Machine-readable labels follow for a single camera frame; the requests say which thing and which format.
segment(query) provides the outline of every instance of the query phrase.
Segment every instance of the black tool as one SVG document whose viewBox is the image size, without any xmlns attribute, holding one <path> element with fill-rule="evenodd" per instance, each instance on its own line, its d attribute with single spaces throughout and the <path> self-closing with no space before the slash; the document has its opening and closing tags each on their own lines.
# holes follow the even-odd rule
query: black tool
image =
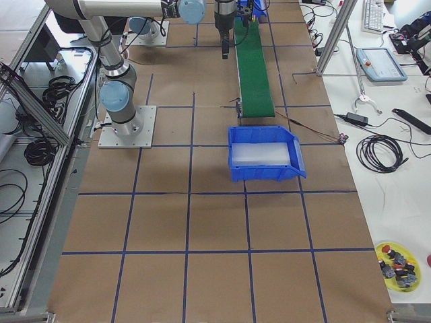
<svg viewBox="0 0 431 323">
<path fill-rule="evenodd" d="M 424 131 L 427 135 L 431 135 L 431 127 L 427 124 L 423 123 L 421 120 L 415 118 L 410 113 L 402 110 L 402 109 L 393 109 L 392 112 L 399 115 L 404 120 L 410 122 L 416 128 Z"/>
</svg>

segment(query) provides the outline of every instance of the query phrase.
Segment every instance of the blue plastic tray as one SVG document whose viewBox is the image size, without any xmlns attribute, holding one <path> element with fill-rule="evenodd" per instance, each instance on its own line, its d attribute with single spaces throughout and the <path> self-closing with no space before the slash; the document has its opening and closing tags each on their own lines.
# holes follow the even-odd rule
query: blue plastic tray
<svg viewBox="0 0 431 323">
<path fill-rule="evenodd" d="M 234 182 L 239 180 L 287 180 L 296 176 L 306 178 L 299 139 L 282 126 L 229 127 L 229 167 Z M 233 143 L 287 143 L 290 165 L 234 166 Z"/>
</svg>

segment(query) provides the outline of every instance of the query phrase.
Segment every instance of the white keyboard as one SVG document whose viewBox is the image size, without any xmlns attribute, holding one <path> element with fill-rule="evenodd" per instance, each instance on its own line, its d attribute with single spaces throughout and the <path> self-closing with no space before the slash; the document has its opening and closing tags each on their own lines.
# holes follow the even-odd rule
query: white keyboard
<svg viewBox="0 0 431 323">
<path fill-rule="evenodd" d="M 380 34 L 383 31 L 383 1 L 365 0 L 362 15 L 362 30 Z"/>
</svg>

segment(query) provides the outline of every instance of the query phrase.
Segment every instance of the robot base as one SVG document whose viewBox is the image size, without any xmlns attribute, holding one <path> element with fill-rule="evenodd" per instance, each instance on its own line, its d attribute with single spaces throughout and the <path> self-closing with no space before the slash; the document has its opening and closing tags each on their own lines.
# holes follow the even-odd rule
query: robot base
<svg viewBox="0 0 431 323">
<path fill-rule="evenodd" d="M 166 31 L 166 36 L 162 36 L 159 33 L 155 38 L 141 39 L 140 37 L 136 37 L 136 34 L 130 34 L 127 36 L 126 46 L 129 46 L 129 45 L 142 45 L 142 46 L 148 46 L 148 47 L 166 46 L 166 43 L 168 41 L 169 22 L 163 22 L 162 26 Z"/>
<path fill-rule="evenodd" d="M 99 148 L 151 148 L 153 142 L 154 123 L 156 121 L 156 106 L 137 106 L 137 117 L 143 120 L 143 128 L 136 135 L 118 136 L 112 127 L 104 127 L 100 134 Z M 110 123 L 106 115 L 105 123 Z"/>
</svg>

